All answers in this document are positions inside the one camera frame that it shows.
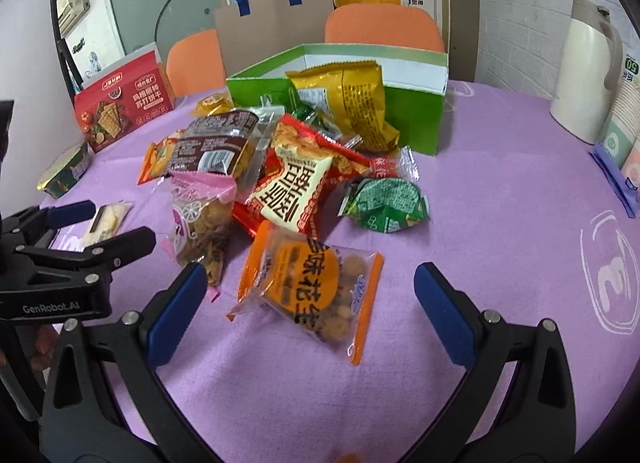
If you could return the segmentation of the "pink clear cracker bag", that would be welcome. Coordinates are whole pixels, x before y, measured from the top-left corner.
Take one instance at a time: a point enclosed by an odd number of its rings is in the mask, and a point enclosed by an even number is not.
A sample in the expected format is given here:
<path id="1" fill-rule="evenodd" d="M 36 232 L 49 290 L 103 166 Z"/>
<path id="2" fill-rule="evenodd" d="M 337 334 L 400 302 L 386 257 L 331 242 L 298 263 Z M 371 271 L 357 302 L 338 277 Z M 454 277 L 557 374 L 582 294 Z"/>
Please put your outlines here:
<path id="1" fill-rule="evenodd" d="M 207 171 L 172 170 L 168 177 L 174 227 L 166 249 L 180 266 L 199 263 L 215 299 L 224 274 L 224 254 L 230 237 L 236 181 Z"/>

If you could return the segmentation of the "green snack packet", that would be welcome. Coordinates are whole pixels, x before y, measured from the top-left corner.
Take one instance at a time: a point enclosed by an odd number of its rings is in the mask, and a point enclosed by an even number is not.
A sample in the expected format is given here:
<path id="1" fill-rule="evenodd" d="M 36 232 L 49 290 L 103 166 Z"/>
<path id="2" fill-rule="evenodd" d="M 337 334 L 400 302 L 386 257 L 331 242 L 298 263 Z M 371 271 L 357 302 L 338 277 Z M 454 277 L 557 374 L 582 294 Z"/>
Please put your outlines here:
<path id="1" fill-rule="evenodd" d="M 368 178 L 349 183 L 337 216 L 386 235 L 430 219 L 421 189 L 402 178 Z"/>

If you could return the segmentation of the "small white clear packet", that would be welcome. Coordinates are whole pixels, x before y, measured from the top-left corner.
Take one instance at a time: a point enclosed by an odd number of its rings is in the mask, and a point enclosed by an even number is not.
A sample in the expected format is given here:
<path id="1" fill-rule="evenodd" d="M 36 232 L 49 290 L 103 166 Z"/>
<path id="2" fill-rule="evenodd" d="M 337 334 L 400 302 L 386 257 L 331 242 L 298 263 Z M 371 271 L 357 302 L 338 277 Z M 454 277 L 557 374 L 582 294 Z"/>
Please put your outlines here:
<path id="1" fill-rule="evenodd" d="M 117 202 L 100 206 L 82 237 L 82 246 L 88 247 L 114 238 L 133 207 L 134 204 L 131 202 Z"/>

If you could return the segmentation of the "yellow snack bag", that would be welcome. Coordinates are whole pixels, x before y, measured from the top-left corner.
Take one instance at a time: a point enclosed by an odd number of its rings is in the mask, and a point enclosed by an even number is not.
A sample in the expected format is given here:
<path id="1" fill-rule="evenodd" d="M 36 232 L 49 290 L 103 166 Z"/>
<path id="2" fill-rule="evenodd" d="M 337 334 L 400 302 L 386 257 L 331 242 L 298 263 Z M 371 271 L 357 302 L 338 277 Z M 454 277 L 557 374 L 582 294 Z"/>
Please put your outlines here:
<path id="1" fill-rule="evenodd" d="M 390 153 L 399 131 L 386 122 L 382 66 L 372 60 L 331 62 L 288 71 L 299 100 L 331 119 L 343 134 L 359 134 L 360 149 Z"/>

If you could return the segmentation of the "cream thermos jug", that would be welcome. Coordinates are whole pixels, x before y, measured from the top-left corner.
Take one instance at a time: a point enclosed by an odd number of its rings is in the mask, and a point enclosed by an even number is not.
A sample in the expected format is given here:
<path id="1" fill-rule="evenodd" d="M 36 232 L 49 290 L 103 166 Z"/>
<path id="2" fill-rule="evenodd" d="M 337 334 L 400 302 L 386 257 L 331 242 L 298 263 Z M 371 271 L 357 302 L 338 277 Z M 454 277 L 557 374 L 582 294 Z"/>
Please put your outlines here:
<path id="1" fill-rule="evenodd" d="M 623 41 L 610 12 L 573 0 L 550 114 L 583 142 L 597 141 L 610 111 L 623 64 Z"/>

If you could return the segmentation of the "orange chair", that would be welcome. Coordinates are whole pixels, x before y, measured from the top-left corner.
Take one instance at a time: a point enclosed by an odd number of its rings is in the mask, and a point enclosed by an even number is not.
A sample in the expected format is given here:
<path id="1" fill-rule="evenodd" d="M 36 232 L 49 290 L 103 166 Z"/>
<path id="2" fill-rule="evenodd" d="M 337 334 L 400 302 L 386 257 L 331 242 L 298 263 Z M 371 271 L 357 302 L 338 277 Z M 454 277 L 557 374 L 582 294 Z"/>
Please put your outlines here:
<path id="1" fill-rule="evenodd" d="M 346 4 L 336 8 L 326 20 L 324 41 L 446 51 L 431 15 L 399 4 Z"/>
<path id="2" fill-rule="evenodd" d="M 224 88 L 226 71 L 216 30 L 202 30 L 173 45 L 166 74 L 176 97 Z"/>

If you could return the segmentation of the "green cardboard box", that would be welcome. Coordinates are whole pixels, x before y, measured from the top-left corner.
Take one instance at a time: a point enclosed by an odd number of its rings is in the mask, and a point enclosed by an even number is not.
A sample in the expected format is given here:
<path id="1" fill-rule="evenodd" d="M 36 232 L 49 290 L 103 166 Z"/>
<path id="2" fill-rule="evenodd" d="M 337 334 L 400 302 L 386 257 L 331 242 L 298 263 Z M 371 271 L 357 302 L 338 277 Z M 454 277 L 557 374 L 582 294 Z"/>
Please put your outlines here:
<path id="1" fill-rule="evenodd" d="M 300 45 L 229 76 L 227 87 L 237 105 L 258 106 L 267 96 L 272 104 L 293 111 L 299 97 L 287 72 L 361 60 L 382 67 L 386 120 L 399 131 L 399 144 L 436 155 L 448 87 L 446 53 L 363 44 Z"/>

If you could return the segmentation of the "right orange chair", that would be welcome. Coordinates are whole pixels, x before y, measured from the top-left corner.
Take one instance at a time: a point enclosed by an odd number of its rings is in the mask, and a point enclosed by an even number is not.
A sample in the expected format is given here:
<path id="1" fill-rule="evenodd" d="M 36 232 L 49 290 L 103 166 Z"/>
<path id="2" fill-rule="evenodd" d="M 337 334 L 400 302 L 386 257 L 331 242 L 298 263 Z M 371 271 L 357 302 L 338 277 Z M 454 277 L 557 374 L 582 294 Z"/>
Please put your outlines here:
<path id="1" fill-rule="evenodd" d="M 336 8 L 326 20 L 324 41 L 446 51 L 431 15 L 399 4 L 346 4 Z"/>

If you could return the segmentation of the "red white snack bag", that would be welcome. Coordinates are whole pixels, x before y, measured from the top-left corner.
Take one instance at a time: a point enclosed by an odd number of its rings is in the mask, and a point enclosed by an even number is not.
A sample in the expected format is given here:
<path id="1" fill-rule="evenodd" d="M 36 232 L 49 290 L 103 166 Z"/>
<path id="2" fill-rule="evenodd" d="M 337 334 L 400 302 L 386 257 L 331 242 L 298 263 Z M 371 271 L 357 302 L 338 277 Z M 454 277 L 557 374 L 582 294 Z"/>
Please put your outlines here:
<path id="1" fill-rule="evenodd" d="M 262 163 L 262 177 L 232 217 L 249 235 L 268 220 L 313 239 L 320 237 L 321 207 L 346 181 L 366 175 L 371 161 L 321 136 L 291 114 L 273 131 Z"/>

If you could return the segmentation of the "small red candy packet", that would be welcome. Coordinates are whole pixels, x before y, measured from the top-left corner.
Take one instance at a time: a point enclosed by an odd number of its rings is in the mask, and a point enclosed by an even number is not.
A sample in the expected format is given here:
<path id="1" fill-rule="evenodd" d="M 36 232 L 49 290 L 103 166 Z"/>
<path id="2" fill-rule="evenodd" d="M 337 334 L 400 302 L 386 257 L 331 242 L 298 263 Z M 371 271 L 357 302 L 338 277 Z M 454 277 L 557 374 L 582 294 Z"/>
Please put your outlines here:
<path id="1" fill-rule="evenodd" d="M 370 175 L 372 178 L 401 178 L 409 182 L 418 182 L 420 172 L 413 152 L 403 146 L 393 153 L 376 156 L 371 160 Z"/>

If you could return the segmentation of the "orange peanut snack bag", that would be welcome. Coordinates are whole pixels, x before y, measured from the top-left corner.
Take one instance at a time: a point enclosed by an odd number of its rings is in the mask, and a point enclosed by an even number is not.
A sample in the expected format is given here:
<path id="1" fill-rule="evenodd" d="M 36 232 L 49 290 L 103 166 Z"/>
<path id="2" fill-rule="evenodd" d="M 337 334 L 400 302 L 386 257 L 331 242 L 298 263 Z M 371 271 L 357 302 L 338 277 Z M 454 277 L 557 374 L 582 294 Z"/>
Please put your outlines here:
<path id="1" fill-rule="evenodd" d="M 265 221 L 227 319 L 270 308 L 360 365 L 383 266 L 381 253 L 326 244 Z"/>

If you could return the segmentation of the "white board black frame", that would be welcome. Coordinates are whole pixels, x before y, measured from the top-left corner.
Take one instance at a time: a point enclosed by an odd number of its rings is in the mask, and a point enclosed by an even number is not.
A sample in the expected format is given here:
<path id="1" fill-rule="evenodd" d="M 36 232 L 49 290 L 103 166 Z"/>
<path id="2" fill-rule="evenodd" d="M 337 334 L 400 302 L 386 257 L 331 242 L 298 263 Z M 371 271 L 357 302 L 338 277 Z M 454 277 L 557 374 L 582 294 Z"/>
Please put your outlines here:
<path id="1" fill-rule="evenodd" d="M 1 0 L 1 99 L 14 103 L 1 167 L 1 212 L 40 204 L 41 175 L 81 142 L 58 56 L 55 0 Z"/>

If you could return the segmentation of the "paper cups pack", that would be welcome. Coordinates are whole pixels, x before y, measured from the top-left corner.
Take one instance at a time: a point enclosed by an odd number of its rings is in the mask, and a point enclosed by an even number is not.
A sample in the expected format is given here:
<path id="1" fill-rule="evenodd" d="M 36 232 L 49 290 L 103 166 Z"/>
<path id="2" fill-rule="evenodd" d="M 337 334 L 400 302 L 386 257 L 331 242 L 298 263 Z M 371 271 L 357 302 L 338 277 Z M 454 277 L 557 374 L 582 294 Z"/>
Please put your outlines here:
<path id="1" fill-rule="evenodd" d="M 622 76 L 599 141 L 590 155 L 629 218 L 639 217 L 639 61 L 623 60 Z"/>

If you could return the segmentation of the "left orange chair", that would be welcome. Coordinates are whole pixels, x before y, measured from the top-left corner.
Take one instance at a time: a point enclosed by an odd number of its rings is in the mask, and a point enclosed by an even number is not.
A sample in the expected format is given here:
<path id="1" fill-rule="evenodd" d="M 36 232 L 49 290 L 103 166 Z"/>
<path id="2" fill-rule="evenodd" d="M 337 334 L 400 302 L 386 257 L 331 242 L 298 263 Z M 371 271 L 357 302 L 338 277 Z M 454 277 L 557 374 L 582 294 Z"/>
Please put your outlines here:
<path id="1" fill-rule="evenodd" d="M 176 97 L 224 88 L 226 71 L 216 30 L 202 30 L 173 45 L 166 74 Z"/>

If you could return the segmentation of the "brown dark snack packet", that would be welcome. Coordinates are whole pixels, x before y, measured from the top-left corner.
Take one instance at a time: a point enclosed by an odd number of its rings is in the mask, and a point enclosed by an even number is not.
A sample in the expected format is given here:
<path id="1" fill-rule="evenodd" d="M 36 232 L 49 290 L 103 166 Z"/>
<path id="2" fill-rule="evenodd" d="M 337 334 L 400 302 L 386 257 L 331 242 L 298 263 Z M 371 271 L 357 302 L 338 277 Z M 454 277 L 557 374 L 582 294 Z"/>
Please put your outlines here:
<path id="1" fill-rule="evenodd" d="M 255 151 L 257 124 L 258 116 L 246 110 L 198 117 L 176 142 L 165 171 L 209 172 L 239 180 Z"/>

